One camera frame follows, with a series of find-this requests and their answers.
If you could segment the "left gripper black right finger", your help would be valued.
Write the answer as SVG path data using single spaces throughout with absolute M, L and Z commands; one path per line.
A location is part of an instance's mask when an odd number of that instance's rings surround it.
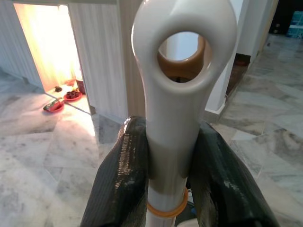
M 199 227 L 280 227 L 248 168 L 206 122 L 198 132 L 188 181 Z

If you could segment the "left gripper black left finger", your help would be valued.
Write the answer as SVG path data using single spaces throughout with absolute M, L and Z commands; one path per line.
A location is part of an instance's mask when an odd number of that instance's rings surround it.
M 149 148 L 145 119 L 125 120 L 98 168 L 80 227 L 145 227 Z

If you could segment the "cream broom with loop handle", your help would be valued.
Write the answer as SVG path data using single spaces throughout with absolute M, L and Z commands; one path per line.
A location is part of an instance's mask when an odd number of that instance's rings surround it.
M 185 83 L 171 80 L 159 62 L 161 44 L 180 32 L 200 35 L 204 48 L 202 67 Z M 143 82 L 149 145 L 145 227 L 174 227 L 186 206 L 202 114 L 236 40 L 230 0 L 144 0 L 136 13 L 131 42 Z

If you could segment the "red plate with dark cups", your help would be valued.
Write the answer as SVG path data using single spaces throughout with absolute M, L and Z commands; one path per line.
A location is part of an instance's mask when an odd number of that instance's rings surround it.
M 71 95 L 71 99 L 67 99 L 66 98 L 66 94 L 63 96 L 64 100 L 67 101 L 67 102 L 74 102 L 74 101 L 77 101 L 79 99 L 81 99 L 82 97 L 82 93 L 79 91 L 79 96 L 74 96 L 73 94 Z

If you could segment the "red plate with packet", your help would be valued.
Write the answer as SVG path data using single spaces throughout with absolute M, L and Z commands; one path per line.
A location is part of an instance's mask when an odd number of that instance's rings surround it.
M 49 113 L 55 113 L 64 107 L 64 99 L 56 98 L 43 107 L 43 110 Z

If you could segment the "green and red packet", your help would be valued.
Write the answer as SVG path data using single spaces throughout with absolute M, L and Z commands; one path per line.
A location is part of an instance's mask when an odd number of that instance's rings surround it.
M 63 98 L 57 98 L 57 99 L 53 100 L 51 103 L 44 106 L 44 110 L 54 111 L 54 110 L 60 108 L 63 104 L 64 104 L 64 99 Z

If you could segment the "dark red cup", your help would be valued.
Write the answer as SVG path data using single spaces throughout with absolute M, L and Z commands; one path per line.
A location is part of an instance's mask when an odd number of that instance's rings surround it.
M 78 86 L 78 90 L 79 90 L 82 94 L 86 94 L 85 85 L 84 85 L 83 79 L 76 79 L 76 83 L 77 83 L 77 86 Z

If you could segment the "white ribbed panel cabinet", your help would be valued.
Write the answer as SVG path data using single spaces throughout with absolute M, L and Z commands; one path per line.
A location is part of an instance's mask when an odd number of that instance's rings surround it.
M 0 0 L 0 70 L 43 91 L 82 79 L 91 113 L 139 115 L 131 49 L 142 0 Z

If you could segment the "stacked blue cartons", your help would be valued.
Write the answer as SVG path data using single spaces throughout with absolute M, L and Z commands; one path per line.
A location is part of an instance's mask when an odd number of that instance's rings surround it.
M 303 11 L 295 11 L 293 13 L 286 36 L 303 39 Z

